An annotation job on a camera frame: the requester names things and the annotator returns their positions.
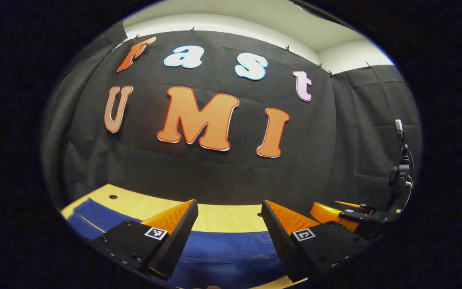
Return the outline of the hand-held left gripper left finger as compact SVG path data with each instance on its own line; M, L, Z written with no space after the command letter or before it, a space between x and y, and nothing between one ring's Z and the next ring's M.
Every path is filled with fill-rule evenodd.
M198 203L191 199L142 222L122 221L91 239L91 245L141 274L167 281L197 217Z

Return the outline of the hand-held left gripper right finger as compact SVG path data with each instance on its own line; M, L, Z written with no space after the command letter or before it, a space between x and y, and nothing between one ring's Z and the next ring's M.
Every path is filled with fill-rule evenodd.
M369 242L345 225L316 222L269 200L261 213L289 280L315 278L346 265L363 254Z

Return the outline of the blue jeans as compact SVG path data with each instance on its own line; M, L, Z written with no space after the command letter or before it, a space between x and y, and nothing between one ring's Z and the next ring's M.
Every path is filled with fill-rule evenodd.
M93 199L75 206L67 222L85 238L95 238L125 220L142 221ZM183 289L217 286L222 289L283 289L286 276L268 232L221 233L193 230L167 281Z

